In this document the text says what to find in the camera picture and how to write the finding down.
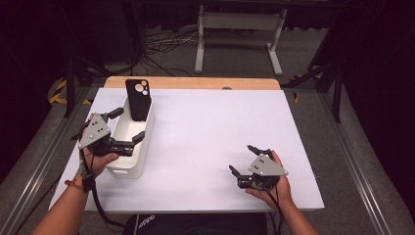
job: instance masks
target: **white metal frame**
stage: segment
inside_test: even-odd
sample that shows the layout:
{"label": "white metal frame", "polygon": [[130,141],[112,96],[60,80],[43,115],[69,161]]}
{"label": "white metal frame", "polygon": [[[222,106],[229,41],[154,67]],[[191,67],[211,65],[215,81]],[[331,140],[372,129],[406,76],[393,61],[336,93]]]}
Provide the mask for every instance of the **white metal frame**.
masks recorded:
{"label": "white metal frame", "polygon": [[202,73],[204,65],[204,29],[205,28],[238,28],[238,29],[257,29],[274,30],[274,39],[267,43],[267,51],[271,59],[272,67],[276,75],[282,75],[280,63],[275,53],[278,39],[284,25],[287,10],[282,10],[280,14],[235,14],[235,13],[210,13],[205,12],[203,5],[199,10],[199,42],[196,55],[195,73]]}

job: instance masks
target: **white tabletop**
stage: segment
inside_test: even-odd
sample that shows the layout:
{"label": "white tabletop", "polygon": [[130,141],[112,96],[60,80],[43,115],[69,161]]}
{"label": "white tabletop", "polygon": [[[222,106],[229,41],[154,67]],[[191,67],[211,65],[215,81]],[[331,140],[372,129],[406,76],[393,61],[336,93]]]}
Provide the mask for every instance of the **white tabletop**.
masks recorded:
{"label": "white tabletop", "polygon": [[[280,90],[152,89],[155,123],[142,175],[97,178],[107,212],[266,212],[270,208],[237,186],[229,165],[242,174],[255,155],[247,145],[274,149],[289,172],[301,210],[324,208],[285,94]],[[125,88],[101,88],[91,113],[122,106]],[[109,120],[114,128],[115,122]],[[78,168],[76,148],[51,202]],[[92,196],[87,211],[95,211]]]}

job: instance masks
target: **human arm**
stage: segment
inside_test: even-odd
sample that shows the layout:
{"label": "human arm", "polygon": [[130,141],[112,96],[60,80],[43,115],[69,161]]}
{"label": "human arm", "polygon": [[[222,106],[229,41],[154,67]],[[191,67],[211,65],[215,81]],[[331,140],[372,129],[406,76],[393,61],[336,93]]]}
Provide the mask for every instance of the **human arm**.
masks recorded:
{"label": "human arm", "polygon": [[[90,165],[94,158],[94,177],[104,171],[107,164],[118,159],[117,154],[107,154],[103,157],[93,157],[89,150],[85,149],[85,158]],[[85,209],[88,193],[82,189],[82,177],[75,174],[74,184],[79,186],[68,186],[55,205],[46,213],[32,234],[77,234],[80,221]]]}
{"label": "human arm", "polygon": [[[282,166],[278,155],[274,151],[272,151],[272,156],[274,157],[275,162]],[[266,193],[259,193],[258,190],[254,188],[248,188],[246,189],[246,192],[261,199],[272,209],[277,210],[276,205]],[[294,203],[291,195],[290,182],[286,176],[280,176],[280,180],[278,181],[276,187],[274,187],[270,192],[275,199],[278,198],[278,204],[283,212],[287,225],[290,228],[291,234],[319,234]]]}

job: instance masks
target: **white plastic container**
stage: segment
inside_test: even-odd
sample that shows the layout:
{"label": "white plastic container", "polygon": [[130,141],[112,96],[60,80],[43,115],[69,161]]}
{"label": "white plastic container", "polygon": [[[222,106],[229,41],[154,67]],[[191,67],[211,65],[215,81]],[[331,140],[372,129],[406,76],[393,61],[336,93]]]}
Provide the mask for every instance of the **white plastic container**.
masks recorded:
{"label": "white plastic container", "polygon": [[150,107],[147,121],[132,120],[128,98],[124,100],[123,107],[124,113],[117,118],[112,137],[117,141],[131,141],[132,137],[143,130],[146,131],[146,135],[144,140],[134,147],[131,157],[119,156],[116,161],[107,164],[107,169],[117,178],[138,178],[143,172],[155,121],[153,104]]}

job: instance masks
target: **metal rail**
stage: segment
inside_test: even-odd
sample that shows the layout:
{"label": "metal rail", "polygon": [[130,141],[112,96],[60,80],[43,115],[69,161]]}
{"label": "metal rail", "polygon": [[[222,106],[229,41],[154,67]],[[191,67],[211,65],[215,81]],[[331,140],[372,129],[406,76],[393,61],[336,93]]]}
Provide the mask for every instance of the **metal rail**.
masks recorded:
{"label": "metal rail", "polygon": [[19,200],[15,204],[12,212],[10,213],[6,223],[3,225],[3,228],[0,231],[0,234],[15,234],[20,223],[23,221],[27,210],[33,201],[37,191],[39,190],[43,179],[45,178],[49,167],[51,166],[53,160],[56,157],[56,154],[61,146],[63,137],[67,133],[70,124],[73,121],[74,116],[76,115],[79,108],[82,106],[82,101],[85,100],[89,92],[88,87],[80,87],[79,92],[75,99],[75,107],[67,118],[59,125],[55,135],[52,138],[50,145],[48,146],[45,154],[42,159],[39,161],[39,164],[34,171],[33,175],[27,181],[24,190],[19,197]]}
{"label": "metal rail", "polygon": [[372,223],[375,226],[376,232],[382,235],[392,234],[376,201],[372,186],[370,185],[370,182],[368,181],[366,175],[360,167],[354,152],[351,150],[351,146],[348,142],[347,136],[345,134],[345,131],[343,130],[342,125],[337,123],[332,115],[332,104],[330,102],[329,96],[326,93],[320,93],[319,98],[321,103],[323,104],[327,116],[329,117],[330,123],[336,131],[339,140],[343,146],[346,155],[346,163],[348,169],[350,170],[351,176],[353,177],[354,183],[357,186],[357,190],[360,193],[366,210],[368,211],[369,216],[372,219]]}

